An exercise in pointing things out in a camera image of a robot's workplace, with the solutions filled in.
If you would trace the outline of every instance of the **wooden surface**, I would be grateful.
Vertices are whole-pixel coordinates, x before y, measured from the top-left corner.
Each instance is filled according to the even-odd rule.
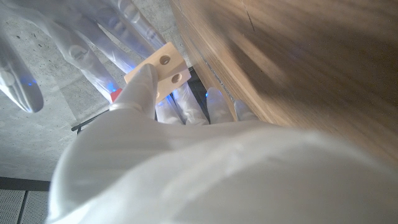
[[[398,161],[398,4],[170,0],[204,86]]]
[[[148,63],[155,67],[158,76],[156,103],[163,100],[167,95],[171,94],[173,90],[180,87],[191,78],[184,58],[174,45],[168,42],[137,65],[133,71],[127,73],[124,76],[126,83],[136,75],[142,66]]]

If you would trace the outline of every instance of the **hole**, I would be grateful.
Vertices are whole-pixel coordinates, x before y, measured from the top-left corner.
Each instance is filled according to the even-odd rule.
[[[162,65],[166,65],[170,61],[170,57],[168,55],[163,55],[160,58],[160,63]]]
[[[178,83],[181,80],[181,78],[182,78],[181,74],[174,75],[172,78],[172,83],[174,84]]]

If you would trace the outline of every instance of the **gloved hand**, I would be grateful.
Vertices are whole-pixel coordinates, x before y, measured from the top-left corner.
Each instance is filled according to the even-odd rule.
[[[65,60],[79,68],[109,102],[118,84],[86,42],[97,46],[126,73],[136,63],[98,24],[144,58],[165,44],[131,0],[0,0],[0,22],[9,14],[24,18],[53,38]],[[0,49],[0,89],[23,110],[40,110],[43,98],[39,86],[1,24]]]
[[[65,150],[47,223],[396,220],[397,167],[324,134],[258,121],[242,101],[240,122],[230,122],[214,88],[210,125],[191,125],[208,121],[186,85],[175,103],[155,105],[156,93],[156,70],[145,65]]]

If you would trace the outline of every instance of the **red object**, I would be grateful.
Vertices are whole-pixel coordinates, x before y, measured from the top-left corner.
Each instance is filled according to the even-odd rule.
[[[121,92],[122,92],[122,89],[118,89],[118,90],[114,91],[113,93],[111,93],[112,103],[116,100],[116,98],[119,96],[119,94]]]

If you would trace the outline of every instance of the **translucent finger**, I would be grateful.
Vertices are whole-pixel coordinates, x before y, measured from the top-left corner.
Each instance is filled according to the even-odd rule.
[[[124,87],[109,110],[132,109],[155,119],[156,93],[156,69],[151,64],[145,64]]]
[[[234,107],[238,121],[256,121],[259,119],[242,100],[236,100]]]
[[[172,97],[166,96],[155,106],[157,121],[165,124],[183,124]]]
[[[110,0],[112,6],[117,10],[135,30],[143,36],[156,50],[163,47],[166,41],[156,29],[141,14],[137,6],[131,0]]]
[[[119,86],[87,43],[72,31],[66,30],[52,21],[46,22],[49,34],[65,60],[79,68],[87,80],[109,102],[112,102],[111,94],[118,90]]]
[[[155,48],[133,28],[130,22],[123,16],[119,16],[113,8],[98,9],[93,17],[97,23],[141,57],[147,58],[155,52]]]
[[[173,97],[180,116],[186,125],[209,124],[188,83],[184,83],[180,88],[174,90]]]
[[[28,113],[43,108],[43,96],[32,74],[0,26],[0,90]]]
[[[234,118],[226,104],[223,95],[216,88],[207,91],[207,110],[209,112],[210,124],[233,122]]]
[[[97,25],[87,18],[81,18],[75,24],[78,32],[89,39],[104,55],[124,73],[129,73],[136,66],[127,53],[121,50]]]

